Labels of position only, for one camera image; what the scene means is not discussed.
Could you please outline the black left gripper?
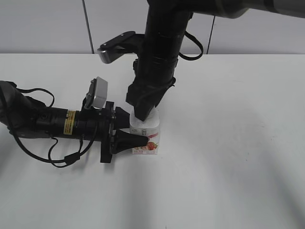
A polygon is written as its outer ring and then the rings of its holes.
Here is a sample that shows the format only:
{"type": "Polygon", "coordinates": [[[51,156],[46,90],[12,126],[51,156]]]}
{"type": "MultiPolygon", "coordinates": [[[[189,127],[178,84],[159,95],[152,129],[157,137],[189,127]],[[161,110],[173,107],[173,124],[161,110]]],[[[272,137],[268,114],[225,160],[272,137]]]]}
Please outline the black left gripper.
{"type": "Polygon", "coordinates": [[[121,130],[130,128],[130,114],[118,106],[114,110],[114,103],[109,101],[102,109],[93,107],[85,109],[83,107],[80,111],[77,127],[81,131],[81,140],[89,141],[84,150],[79,150],[80,155],[87,153],[93,142],[98,141],[101,143],[101,163],[109,164],[112,161],[112,154],[146,146],[148,143],[148,137],[146,136],[133,135],[121,130]],[[113,129],[117,131],[111,137],[113,129]]]}

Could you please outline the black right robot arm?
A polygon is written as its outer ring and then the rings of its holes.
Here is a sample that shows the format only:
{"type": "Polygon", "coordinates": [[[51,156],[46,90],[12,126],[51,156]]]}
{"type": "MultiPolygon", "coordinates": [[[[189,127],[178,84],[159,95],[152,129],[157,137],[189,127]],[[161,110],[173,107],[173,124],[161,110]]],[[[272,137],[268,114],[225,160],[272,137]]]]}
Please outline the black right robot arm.
{"type": "Polygon", "coordinates": [[[248,9],[303,18],[303,0],[150,0],[143,43],[133,63],[126,102],[144,121],[175,83],[174,70],[193,13],[235,19],[248,9]]]}

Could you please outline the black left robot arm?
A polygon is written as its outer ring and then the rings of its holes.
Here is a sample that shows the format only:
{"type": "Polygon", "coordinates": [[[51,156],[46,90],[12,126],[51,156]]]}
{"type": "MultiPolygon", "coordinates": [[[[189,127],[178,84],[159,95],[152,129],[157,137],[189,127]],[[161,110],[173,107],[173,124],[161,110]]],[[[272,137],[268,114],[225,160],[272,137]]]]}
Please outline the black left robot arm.
{"type": "Polygon", "coordinates": [[[29,93],[48,92],[46,89],[20,89],[14,82],[0,83],[0,122],[9,130],[19,147],[32,158],[55,167],[63,168],[80,160],[92,146],[101,143],[101,162],[110,163],[112,155],[121,151],[147,145],[149,138],[125,132],[129,128],[130,114],[106,98],[97,99],[102,90],[102,81],[93,79],[82,102],[81,110],[74,111],[56,108],[53,105],[36,100],[29,93]],[[42,158],[28,150],[21,142],[22,138],[38,139],[59,138],[78,139],[80,148],[64,159],[53,160],[51,153],[42,158]]]}

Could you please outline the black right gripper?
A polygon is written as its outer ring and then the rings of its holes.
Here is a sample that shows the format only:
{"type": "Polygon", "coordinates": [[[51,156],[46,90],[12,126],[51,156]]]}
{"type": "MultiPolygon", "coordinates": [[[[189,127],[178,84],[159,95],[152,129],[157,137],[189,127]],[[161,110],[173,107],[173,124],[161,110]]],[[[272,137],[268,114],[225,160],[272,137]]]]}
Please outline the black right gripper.
{"type": "Polygon", "coordinates": [[[134,106],[134,115],[145,121],[154,107],[157,107],[166,91],[174,86],[176,78],[173,77],[163,85],[152,85],[134,81],[128,86],[126,102],[134,106]]]}

